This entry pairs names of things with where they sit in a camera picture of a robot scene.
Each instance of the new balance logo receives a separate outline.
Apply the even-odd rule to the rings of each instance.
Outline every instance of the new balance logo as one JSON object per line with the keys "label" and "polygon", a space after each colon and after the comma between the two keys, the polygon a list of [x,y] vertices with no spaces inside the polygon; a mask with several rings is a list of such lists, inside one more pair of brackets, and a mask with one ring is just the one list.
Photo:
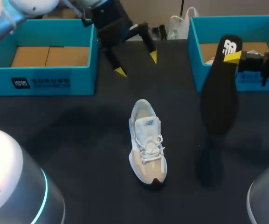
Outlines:
{"label": "new balance logo", "polygon": [[145,126],[151,126],[154,120],[147,120]]}
{"label": "new balance logo", "polygon": [[237,45],[236,45],[235,42],[231,42],[229,40],[226,40],[224,42],[224,48],[225,49],[222,50],[222,53],[224,55],[229,55],[229,54],[232,54],[232,53],[235,53],[236,52]]}

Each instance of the shoe tongue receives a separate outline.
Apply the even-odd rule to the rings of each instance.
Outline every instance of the shoe tongue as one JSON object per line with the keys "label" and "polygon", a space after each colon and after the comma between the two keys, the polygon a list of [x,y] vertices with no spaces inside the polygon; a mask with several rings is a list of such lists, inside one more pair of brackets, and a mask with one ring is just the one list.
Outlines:
{"label": "shoe tongue", "polygon": [[140,118],[135,122],[136,138],[145,147],[154,147],[155,144],[153,141],[158,141],[159,129],[160,121],[155,116]]}

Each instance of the yellow fingertip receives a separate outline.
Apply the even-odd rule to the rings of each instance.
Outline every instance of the yellow fingertip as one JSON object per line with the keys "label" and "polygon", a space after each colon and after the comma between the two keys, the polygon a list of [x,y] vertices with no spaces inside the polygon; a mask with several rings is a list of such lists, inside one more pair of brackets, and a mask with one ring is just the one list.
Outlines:
{"label": "yellow fingertip", "polygon": [[150,53],[153,61],[155,62],[155,64],[157,64],[157,50],[153,51]]}
{"label": "yellow fingertip", "polygon": [[227,63],[239,64],[241,54],[242,54],[242,51],[238,51],[230,55],[225,55],[223,61]]}
{"label": "yellow fingertip", "polygon": [[126,73],[124,72],[124,70],[122,69],[122,67],[119,67],[117,69],[115,69],[115,71],[117,71],[118,73],[120,73],[122,76],[127,77]]}

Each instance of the white plastic bag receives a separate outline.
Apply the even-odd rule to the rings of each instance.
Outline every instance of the white plastic bag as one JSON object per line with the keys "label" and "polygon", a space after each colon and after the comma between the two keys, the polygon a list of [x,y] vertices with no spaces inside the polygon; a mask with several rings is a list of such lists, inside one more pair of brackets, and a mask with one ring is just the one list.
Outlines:
{"label": "white plastic bag", "polygon": [[168,29],[168,36],[167,36],[168,39],[169,40],[187,39],[191,17],[199,17],[199,13],[196,11],[194,7],[190,7],[187,10],[184,19],[176,15],[172,16],[170,18],[170,25]]}

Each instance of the wall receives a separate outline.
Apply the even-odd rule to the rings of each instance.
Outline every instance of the wall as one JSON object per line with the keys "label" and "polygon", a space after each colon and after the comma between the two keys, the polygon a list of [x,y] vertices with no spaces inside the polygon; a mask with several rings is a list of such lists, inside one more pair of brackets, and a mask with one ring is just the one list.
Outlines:
{"label": "wall", "polygon": [[[121,0],[130,18],[148,22],[150,27],[168,24],[172,15],[179,15],[181,0]],[[184,12],[191,6],[200,15],[269,14],[269,0],[185,0]]]}

